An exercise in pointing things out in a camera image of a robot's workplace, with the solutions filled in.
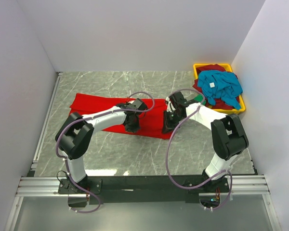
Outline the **bright red t shirt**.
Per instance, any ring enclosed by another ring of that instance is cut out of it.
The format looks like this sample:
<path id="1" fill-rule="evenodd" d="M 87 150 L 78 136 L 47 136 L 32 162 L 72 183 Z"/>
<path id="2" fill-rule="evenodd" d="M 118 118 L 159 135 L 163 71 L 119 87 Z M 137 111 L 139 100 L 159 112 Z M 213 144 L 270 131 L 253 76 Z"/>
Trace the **bright red t shirt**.
<path id="1" fill-rule="evenodd" d="M 119 103 L 125 103 L 127 98 L 109 98 L 95 95 L 77 93 L 70 105 L 70 113 L 77 112 L 80 115 L 89 115 L 104 111 Z M 140 115 L 140 130 L 135 135 L 168 140 L 172 132 L 162 133 L 163 112 L 167 105 L 164 99 L 155 99 L 153 105 L 151 99 L 142 99 L 148 108 L 154 108 Z"/>

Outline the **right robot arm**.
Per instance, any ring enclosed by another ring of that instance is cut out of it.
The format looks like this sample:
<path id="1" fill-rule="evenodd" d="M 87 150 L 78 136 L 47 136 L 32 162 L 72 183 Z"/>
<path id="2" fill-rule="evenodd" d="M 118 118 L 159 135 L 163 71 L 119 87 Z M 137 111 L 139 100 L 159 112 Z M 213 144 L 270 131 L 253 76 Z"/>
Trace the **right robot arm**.
<path id="1" fill-rule="evenodd" d="M 195 189 L 201 187 L 212 192 L 218 186 L 233 160 L 249 146 L 249 140 L 237 114 L 223 114 L 207 108 L 196 100 L 187 100 L 181 91 L 166 98 L 167 109 L 163 112 L 163 133 L 171 133 L 166 149 L 166 171 L 170 180 L 179 188 Z M 211 131 L 215 151 L 210 164 L 204 169 L 202 183 L 196 186 L 183 186 L 175 182 L 168 167 L 168 155 L 175 133 L 187 120 L 194 120 Z"/>

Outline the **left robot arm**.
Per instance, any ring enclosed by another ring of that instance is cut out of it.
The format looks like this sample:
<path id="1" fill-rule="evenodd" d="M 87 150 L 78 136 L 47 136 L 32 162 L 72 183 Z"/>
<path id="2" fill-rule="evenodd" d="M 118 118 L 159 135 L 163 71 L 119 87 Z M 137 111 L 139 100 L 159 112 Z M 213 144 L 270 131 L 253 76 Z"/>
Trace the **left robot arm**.
<path id="1" fill-rule="evenodd" d="M 140 130 L 139 115 L 147 110 L 147 105 L 137 98 L 130 103 L 119 103 L 98 113 L 69 115 L 55 136 L 55 152 L 67 162 L 71 190 L 82 193 L 88 185 L 83 155 L 88 150 L 92 136 L 116 125 L 123 125 L 127 132 L 136 133 Z"/>

